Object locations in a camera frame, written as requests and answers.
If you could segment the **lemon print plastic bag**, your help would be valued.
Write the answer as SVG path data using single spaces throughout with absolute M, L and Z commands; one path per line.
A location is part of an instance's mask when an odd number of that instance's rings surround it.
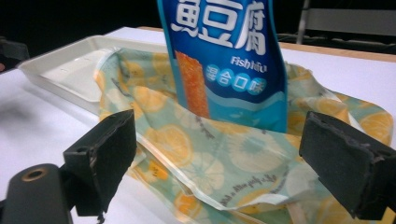
M 167 54 L 120 49 L 94 78 L 100 116 L 132 109 L 142 181 L 185 224 L 396 224 L 388 210 L 359 220 L 318 181 L 298 154 L 307 111 L 351 124 L 388 145 L 393 119 L 383 108 L 322 87 L 312 72 L 287 67 L 288 129 L 276 133 L 198 117 L 178 104 Z

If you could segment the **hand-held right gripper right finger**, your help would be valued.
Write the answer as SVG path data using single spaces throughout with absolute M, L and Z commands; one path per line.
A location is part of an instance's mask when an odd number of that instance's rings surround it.
M 300 156 L 352 217 L 396 213 L 396 150 L 335 117 L 306 115 Z

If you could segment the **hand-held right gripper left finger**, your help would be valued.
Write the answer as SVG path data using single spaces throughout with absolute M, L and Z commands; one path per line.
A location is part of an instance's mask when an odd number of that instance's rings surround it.
M 132 109 L 100 121 L 64 152 L 63 181 L 68 206 L 81 217 L 106 213 L 135 153 Z

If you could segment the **blue snack packet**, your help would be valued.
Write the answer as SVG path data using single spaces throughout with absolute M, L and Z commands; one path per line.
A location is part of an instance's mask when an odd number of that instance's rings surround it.
M 287 75 L 273 0 L 157 0 L 178 102 L 214 120 L 285 132 Z

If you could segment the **white plastic tray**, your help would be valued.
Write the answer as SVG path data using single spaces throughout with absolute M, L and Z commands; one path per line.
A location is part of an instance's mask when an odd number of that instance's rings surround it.
M 101 91 L 93 77 L 96 66 L 122 48 L 167 51 L 163 35 L 148 39 L 94 35 L 20 63 L 18 68 L 42 89 L 98 115 Z

